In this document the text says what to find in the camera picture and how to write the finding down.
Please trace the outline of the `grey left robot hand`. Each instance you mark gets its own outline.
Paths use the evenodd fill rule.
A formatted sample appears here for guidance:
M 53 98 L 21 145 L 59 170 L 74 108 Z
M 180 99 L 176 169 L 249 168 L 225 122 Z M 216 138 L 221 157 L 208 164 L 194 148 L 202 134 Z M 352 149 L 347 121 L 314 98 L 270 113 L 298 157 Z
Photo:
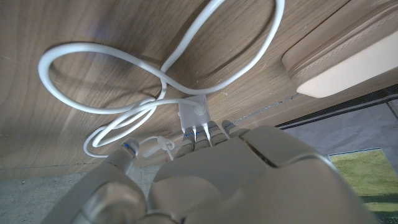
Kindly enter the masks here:
M 51 209 L 45 223 L 376 223 L 335 166 L 271 126 L 188 129 L 148 194 L 128 177 L 129 138 Z

